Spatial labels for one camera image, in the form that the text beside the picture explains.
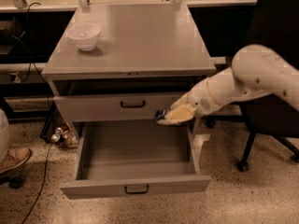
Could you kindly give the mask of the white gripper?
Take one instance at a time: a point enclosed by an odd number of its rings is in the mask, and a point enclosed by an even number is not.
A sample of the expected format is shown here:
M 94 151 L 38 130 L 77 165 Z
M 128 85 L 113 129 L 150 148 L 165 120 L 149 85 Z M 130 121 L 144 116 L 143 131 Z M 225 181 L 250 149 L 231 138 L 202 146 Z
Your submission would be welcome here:
M 185 93 L 166 110 L 168 125 L 179 125 L 193 119 L 194 114 L 206 116 L 224 106 L 221 98 L 222 85 L 219 81 L 206 78 L 197 83 L 189 93 Z

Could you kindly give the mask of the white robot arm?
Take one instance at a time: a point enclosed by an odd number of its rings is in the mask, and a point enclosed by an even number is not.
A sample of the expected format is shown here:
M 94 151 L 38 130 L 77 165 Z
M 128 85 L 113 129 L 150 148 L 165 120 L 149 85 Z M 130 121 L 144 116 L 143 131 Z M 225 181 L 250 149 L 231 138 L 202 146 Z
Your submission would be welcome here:
M 154 120 L 179 125 L 269 94 L 299 110 L 299 70 L 270 48 L 248 45 L 235 54 L 230 67 L 198 82 L 168 109 L 158 110 Z

